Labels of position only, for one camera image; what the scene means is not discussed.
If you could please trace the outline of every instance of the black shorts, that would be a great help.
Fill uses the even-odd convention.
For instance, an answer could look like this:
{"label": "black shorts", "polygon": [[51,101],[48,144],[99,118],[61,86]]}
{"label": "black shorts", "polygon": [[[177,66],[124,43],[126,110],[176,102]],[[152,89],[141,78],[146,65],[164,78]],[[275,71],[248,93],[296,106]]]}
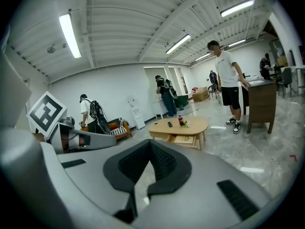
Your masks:
{"label": "black shorts", "polygon": [[232,105],[233,109],[240,109],[238,95],[238,87],[222,87],[221,88],[224,106]]}

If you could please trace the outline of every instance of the black sneaker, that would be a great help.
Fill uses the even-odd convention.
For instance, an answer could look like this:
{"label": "black sneaker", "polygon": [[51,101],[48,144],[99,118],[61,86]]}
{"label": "black sneaker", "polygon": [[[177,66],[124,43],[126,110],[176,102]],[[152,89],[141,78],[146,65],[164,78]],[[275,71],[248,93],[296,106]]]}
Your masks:
{"label": "black sneaker", "polygon": [[235,123],[235,127],[234,127],[234,130],[233,130],[233,133],[234,133],[234,134],[239,133],[240,127],[241,127],[241,126],[240,126],[240,123],[239,123],[239,122]]}
{"label": "black sneaker", "polygon": [[226,122],[226,124],[231,125],[231,124],[234,124],[235,122],[236,122],[236,120],[234,118],[231,118]]}

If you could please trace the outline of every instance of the table drawer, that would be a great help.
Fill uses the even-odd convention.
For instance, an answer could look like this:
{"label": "table drawer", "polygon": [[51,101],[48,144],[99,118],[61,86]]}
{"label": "table drawer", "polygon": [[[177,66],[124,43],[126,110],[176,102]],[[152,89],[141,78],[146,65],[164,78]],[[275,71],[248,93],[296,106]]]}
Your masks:
{"label": "table drawer", "polygon": [[175,143],[175,139],[177,137],[177,135],[175,135],[175,134],[169,135],[168,138],[166,139],[166,142],[168,142],[168,143],[175,143],[175,144],[177,144],[179,146],[190,147],[190,148],[199,150],[197,148],[197,145],[196,145],[197,144],[197,135],[188,135],[188,136],[193,136],[194,137],[194,140],[193,140],[192,144]]}

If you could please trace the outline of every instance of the man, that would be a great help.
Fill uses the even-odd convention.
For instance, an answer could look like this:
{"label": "man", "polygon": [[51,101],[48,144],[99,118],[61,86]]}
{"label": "man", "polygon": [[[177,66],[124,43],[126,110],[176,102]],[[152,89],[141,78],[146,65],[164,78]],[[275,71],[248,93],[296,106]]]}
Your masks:
{"label": "man", "polygon": [[233,133],[237,134],[241,128],[240,118],[242,110],[238,100],[239,91],[236,72],[239,74],[240,81],[243,85],[250,86],[250,84],[246,79],[244,79],[242,70],[232,54],[226,51],[221,51],[217,41],[209,42],[208,50],[211,55],[216,56],[215,66],[218,72],[219,91],[222,92],[224,106],[229,105],[232,113],[231,119],[229,119],[226,124],[235,124]]}
{"label": "man", "polygon": [[155,77],[156,82],[157,82],[157,94],[161,93],[164,105],[168,111],[168,115],[167,117],[174,117],[174,115],[177,114],[177,109],[176,109],[176,105],[173,101],[173,97],[170,94],[170,90],[166,89],[164,87],[164,78],[162,78],[161,76],[157,75]]}
{"label": "man", "polygon": [[261,62],[259,63],[259,71],[261,73],[261,76],[265,79],[265,80],[271,80],[270,79],[270,73],[268,70],[268,67],[271,67],[270,64],[270,58],[269,58],[269,54],[265,54],[265,57],[261,59]]}
{"label": "man", "polygon": [[88,131],[98,134],[103,134],[101,127],[98,125],[97,120],[90,116],[90,103],[92,99],[87,98],[86,94],[81,95],[81,114],[82,114],[82,124],[81,127],[85,127],[85,121],[87,120]]}
{"label": "man", "polygon": [[209,77],[210,77],[210,81],[211,81],[211,83],[212,83],[212,84],[216,84],[216,85],[217,85],[217,90],[219,91],[219,89],[218,89],[218,81],[217,81],[217,75],[216,75],[216,73],[215,73],[215,72],[213,72],[213,71],[211,71],[211,72],[210,72]]}

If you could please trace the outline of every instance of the plastic bottle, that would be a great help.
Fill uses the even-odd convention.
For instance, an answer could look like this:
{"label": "plastic bottle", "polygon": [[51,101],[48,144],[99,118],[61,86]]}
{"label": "plastic bottle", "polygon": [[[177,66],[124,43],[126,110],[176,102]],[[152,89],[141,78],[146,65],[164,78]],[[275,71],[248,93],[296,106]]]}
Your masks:
{"label": "plastic bottle", "polygon": [[180,125],[184,125],[184,122],[183,122],[183,119],[182,119],[181,115],[179,115],[179,119],[178,120],[179,120],[179,124]]}

